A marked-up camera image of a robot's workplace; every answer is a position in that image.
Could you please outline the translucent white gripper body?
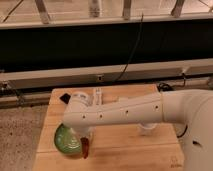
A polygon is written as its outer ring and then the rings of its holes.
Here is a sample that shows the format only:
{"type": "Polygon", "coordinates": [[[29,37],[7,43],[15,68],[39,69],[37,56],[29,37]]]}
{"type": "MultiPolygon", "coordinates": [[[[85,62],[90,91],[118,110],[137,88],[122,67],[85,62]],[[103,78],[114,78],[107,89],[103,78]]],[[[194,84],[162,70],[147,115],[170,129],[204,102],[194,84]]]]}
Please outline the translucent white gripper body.
{"type": "Polygon", "coordinates": [[[93,129],[88,128],[86,130],[76,130],[75,134],[78,138],[87,138],[89,141],[93,139],[93,129]]]}

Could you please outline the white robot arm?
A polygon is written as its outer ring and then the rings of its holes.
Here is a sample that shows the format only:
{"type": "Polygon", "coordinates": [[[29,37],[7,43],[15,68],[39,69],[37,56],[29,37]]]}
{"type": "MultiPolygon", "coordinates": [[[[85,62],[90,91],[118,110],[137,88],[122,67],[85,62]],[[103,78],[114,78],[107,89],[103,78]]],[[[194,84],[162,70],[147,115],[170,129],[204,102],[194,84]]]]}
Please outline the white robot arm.
{"type": "Polygon", "coordinates": [[[94,126],[177,123],[187,127],[184,171],[213,171],[213,91],[164,91],[102,105],[90,105],[88,95],[75,93],[62,123],[85,137],[94,126]]]}

